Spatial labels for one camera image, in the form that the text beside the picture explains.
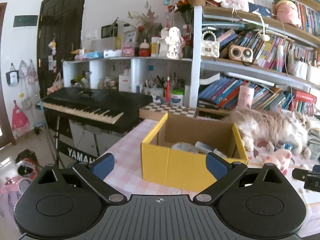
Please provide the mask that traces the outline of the stack of books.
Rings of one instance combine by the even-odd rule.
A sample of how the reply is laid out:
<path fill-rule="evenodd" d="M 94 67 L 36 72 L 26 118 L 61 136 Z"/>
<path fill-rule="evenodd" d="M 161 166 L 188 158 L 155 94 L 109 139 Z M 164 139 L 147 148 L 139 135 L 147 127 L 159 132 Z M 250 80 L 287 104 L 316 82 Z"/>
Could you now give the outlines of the stack of books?
<path fill-rule="evenodd" d="M 308 131 L 308 148 L 311 151 L 311 160 L 319 160 L 320 156 L 320 134 L 319 128 L 311 128 Z"/>

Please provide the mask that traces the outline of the pink plush paw toy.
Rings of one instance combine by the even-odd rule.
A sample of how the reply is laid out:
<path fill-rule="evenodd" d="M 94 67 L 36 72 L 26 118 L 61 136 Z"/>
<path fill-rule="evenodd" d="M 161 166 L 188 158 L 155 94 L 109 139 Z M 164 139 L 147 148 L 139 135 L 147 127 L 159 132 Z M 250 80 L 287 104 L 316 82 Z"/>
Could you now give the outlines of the pink plush paw toy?
<path fill-rule="evenodd" d="M 291 163 L 292 153 L 287 149 L 279 149 L 265 158 L 264 163 L 273 163 L 285 176 L 288 173 L 288 168 Z"/>

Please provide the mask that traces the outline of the red book box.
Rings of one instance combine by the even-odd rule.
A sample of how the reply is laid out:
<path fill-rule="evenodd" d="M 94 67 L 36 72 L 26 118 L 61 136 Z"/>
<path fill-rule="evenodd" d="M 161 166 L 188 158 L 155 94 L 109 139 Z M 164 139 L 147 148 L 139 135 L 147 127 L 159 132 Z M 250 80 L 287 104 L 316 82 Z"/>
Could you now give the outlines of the red book box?
<path fill-rule="evenodd" d="M 293 89 L 295 100 L 316 104 L 317 97 L 302 90 Z"/>

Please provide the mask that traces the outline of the white jar green lid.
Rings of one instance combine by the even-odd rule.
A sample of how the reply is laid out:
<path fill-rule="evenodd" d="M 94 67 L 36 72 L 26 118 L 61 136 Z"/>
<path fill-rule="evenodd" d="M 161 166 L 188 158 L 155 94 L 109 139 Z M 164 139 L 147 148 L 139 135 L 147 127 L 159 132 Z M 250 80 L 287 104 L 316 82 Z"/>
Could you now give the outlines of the white jar green lid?
<path fill-rule="evenodd" d="M 172 106 L 183 106 L 184 102 L 184 90 L 173 89 L 171 91 L 170 104 Z"/>

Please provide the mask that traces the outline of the pink cartoon cup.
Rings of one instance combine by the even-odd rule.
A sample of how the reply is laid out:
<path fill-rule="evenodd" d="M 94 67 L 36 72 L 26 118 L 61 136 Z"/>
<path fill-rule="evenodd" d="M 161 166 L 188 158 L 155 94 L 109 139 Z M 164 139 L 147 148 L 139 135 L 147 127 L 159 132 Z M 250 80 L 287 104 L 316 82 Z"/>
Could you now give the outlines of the pink cartoon cup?
<path fill-rule="evenodd" d="M 254 97 L 254 88 L 240 86 L 237 109 L 251 109 Z"/>

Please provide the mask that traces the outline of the yellow tape roll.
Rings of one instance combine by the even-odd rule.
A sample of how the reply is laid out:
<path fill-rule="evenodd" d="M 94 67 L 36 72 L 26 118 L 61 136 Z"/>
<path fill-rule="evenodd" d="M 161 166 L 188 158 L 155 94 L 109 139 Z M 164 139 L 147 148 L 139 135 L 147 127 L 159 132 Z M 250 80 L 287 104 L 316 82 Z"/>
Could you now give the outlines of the yellow tape roll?
<path fill-rule="evenodd" d="M 171 147 L 173 150 L 191 152 L 191 153 L 199 153 L 199 150 L 192 144 L 186 142 L 178 142 Z"/>

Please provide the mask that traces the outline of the black electronic keyboard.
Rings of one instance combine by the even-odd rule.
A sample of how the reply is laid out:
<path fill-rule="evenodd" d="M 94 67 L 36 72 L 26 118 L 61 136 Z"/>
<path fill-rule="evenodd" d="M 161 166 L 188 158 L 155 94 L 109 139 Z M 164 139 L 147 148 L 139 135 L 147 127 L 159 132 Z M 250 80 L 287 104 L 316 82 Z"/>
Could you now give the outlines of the black electronic keyboard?
<path fill-rule="evenodd" d="M 82 124 L 125 133 L 139 122 L 139 110 L 150 103 L 152 97 L 145 94 L 63 87 L 42 98 L 36 107 Z"/>

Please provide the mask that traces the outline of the white quilted handbag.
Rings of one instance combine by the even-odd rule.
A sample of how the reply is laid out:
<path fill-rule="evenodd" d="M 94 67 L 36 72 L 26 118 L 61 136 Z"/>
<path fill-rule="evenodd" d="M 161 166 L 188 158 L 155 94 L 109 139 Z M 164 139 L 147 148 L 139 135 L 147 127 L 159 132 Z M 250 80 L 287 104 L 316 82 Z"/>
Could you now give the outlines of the white quilted handbag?
<path fill-rule="evenodd" d="M 202 33 L 201 55 L 213 58 L 220 56 L 220 42 L 211 30 Z"/>

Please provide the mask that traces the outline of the small white red box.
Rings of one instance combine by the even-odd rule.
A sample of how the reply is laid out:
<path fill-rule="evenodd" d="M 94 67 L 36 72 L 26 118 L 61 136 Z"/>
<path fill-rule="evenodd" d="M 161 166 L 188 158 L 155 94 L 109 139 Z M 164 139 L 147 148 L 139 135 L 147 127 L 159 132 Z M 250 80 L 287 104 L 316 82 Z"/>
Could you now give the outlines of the small white red box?
<path fill-rule="evenodd" d="M 266 144 L 266 150 L 269 154 L 272 154 L 274 152 L 274 145 L 271 141 L 268 141 Z"/>

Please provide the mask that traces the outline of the wooden retro radio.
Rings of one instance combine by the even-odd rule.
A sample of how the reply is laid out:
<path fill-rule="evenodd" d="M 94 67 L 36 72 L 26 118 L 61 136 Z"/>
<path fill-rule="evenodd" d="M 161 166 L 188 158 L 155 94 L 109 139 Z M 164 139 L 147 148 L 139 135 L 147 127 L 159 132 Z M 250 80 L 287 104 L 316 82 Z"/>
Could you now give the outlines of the wooden retro radio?
<path fill-rule="evenodd" d="M 229 58 L 233 61 L 253 62 L 253 50 L 237 45 L 231 45 L 229 48 Z"/>

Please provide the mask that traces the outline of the blue plastic bag roll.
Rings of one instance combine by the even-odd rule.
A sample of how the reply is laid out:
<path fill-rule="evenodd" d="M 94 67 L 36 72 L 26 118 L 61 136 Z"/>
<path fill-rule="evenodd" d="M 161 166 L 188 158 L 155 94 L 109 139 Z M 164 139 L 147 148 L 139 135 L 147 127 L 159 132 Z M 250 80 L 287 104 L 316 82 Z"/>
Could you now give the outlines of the blue plastic bag roll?
<path fill-rule="evenodd" d="M 289 150 L 289 151 L 292 151 L 294 149 L 294 147 L 288 142 L 285 143 L 285 147 L 284 148 L 286 150 Z"/>

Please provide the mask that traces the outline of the yellow cardboard box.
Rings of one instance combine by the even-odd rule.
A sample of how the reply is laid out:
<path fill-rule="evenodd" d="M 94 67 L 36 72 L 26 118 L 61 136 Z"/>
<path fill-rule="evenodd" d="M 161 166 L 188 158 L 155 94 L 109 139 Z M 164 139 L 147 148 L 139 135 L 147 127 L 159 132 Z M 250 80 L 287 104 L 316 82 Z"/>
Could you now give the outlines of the yellow cardboard box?
<path fill-rule="evenodd" d="M 141 142 L 142 178 L 177 189 L 200 192 L 216 181 L 206 168 L 206 156 L 173 150 L 178 142 L 197 141 L 217 148 L 229 163 L 248 163 L 236 124 L 164 114 Z"/>

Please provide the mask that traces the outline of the purple toy car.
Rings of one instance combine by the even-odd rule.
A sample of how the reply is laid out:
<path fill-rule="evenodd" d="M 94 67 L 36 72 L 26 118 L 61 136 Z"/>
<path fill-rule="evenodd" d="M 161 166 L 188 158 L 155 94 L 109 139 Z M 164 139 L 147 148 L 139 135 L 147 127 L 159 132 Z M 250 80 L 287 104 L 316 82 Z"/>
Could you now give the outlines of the purple toy car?
<path fill-rule="evenodd" d="M 284 149 L 285 148 L 285 143 L 283 141 L 278 141 L 275 145 L 274 145 L 275 150 L 279 150 L 279 149 Z"/>

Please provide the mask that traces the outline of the wooden chessboard box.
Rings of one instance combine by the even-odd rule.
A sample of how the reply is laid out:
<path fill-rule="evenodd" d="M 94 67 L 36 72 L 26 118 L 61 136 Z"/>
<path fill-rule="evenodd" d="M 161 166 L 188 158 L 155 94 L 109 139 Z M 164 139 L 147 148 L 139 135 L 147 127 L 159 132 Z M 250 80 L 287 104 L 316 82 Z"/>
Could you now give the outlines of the wooden chessboard box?
<path fill-rule="evenodd" d="M 139 109 L 139 117 L 159 121 L 164 114 L 183 115 L 193 118 L 196 115 L 196 110 L 185 106 L 172 106 L 163 103 L 150 103 Z"/>

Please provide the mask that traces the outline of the blue white spray bottle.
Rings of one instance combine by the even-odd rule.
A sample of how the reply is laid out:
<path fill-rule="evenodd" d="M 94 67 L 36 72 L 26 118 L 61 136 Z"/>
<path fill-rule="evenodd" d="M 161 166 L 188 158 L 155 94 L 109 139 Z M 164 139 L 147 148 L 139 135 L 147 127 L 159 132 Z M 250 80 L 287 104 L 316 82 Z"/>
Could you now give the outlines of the blue white spray bottle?
<path fill-rule="evenodd" d="M 220 152 L 217 148 L 211 147 L 211 146 L 209 146 L 207 144 L 204 144 L 204 143 L 202 143 L 200 141 L 196 142 L 195 148 L 201 154 L 208 154 L 210 152 L 213 152 L 216 155 L 220 156 L 221 158 L 226 158 L 227 157 L 227 155 L 225 155 L 224 153 Z"/>

